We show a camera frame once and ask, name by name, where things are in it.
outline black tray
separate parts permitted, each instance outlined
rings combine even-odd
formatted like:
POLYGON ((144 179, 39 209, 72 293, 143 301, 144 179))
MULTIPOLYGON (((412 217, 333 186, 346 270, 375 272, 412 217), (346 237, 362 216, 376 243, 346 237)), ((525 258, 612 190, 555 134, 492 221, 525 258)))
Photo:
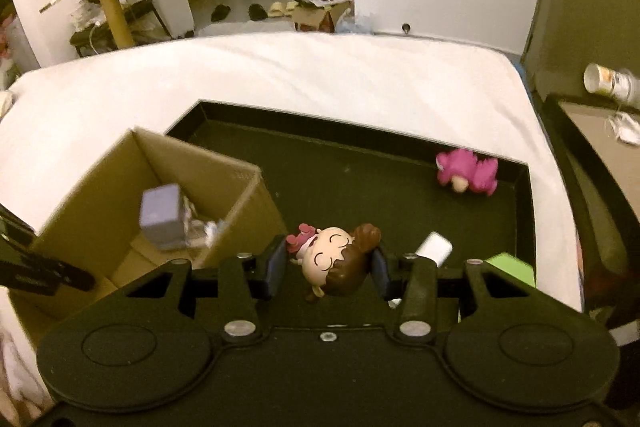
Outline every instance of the black tray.
POLYGON ((300 223, 349 230, 368 222, 401 255, 435 231, 453 244, 446 266, 508 252, 536 267, 529 169, 522 163, 498 159, 492 196, 456 194, 438 184, 435 165, 436 154, 453 145, 205 101, 168 135, 259 166, 291 233, 300 223))

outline cardboard box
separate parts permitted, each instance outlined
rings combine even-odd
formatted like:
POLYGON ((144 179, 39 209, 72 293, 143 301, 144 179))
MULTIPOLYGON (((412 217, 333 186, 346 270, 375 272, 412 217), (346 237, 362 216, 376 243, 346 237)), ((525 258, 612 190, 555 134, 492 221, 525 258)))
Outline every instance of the cardboard box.
POLYGON ((325 8, 309 8, 296 6, 291 14, 291 20, 296 24, 296 29, 302 32, 335 32, 335 23, 347 8, 350 2, 343 2, 325 8))
POLYGON ((61 285, 52 297, 9 296, 35 347, 56 322, 170 259, 217 266, 238 252, 262 253, 280 233, 286 233, 282 216, 257 166, 137 128, 80 180, 32 246, 91 272, 94 290, 61 285), (224 220, 210 248, 162 252, 140 233, 142 193, 170 183, 180 185, 203 216, 224 220))

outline brown hair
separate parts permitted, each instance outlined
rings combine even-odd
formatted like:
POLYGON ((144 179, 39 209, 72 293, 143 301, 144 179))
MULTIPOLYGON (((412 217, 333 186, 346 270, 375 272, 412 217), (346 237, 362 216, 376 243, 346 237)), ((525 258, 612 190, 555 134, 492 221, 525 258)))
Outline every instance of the brown hair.
POLYGON ((336 260, 327 272, 322 291, 327 295, 344 297, 356 291, 369 272, 370 253, 380 243, 382 234, 370 223, 360 225, 351 235, 353 243, 342 250, 344 261, 336 260))

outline mattress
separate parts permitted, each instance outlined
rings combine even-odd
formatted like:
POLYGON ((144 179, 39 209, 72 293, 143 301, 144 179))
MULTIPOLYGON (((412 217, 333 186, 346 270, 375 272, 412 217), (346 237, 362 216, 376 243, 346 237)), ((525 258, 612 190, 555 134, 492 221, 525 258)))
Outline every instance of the mattress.
POLYGON ((402 37, 219 36, 31 71, 12 91, 17 102, 0 123, 0 203, 36 232, 128 128, 165 132, 201 99, 274 108, 527 163, 538 288, 581 308, 558 166, 518 72, 492 50, 402 37))

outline shoe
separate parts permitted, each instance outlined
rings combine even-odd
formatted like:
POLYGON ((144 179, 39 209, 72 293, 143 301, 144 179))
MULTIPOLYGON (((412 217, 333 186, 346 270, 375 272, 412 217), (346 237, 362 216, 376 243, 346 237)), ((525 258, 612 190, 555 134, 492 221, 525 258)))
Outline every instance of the shoe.
POLYGON ((291 14, 293 13, 293 10, 296 9, 296 6, 298 6, 298 1, 287 2, 286 14, 288 17, 291 17, 291 14))
POLYGON ((263 21, 268 17, 267 12, 259 4, 249 6, 249 19, 252 21, 263 21))
POLYGON ((219 4, 211 14, 211 22, 220 22, 226 19, 226 16, 231 12, 231 8, 225 4, 219 4))
POLYGON ((284 12, 285 12, 284 4, 281 2, 275 2, 271 5, 271 8, 269 8, 267 15, 269 16, 270 19, 275 19, 277 17, 284 17, 284 12))

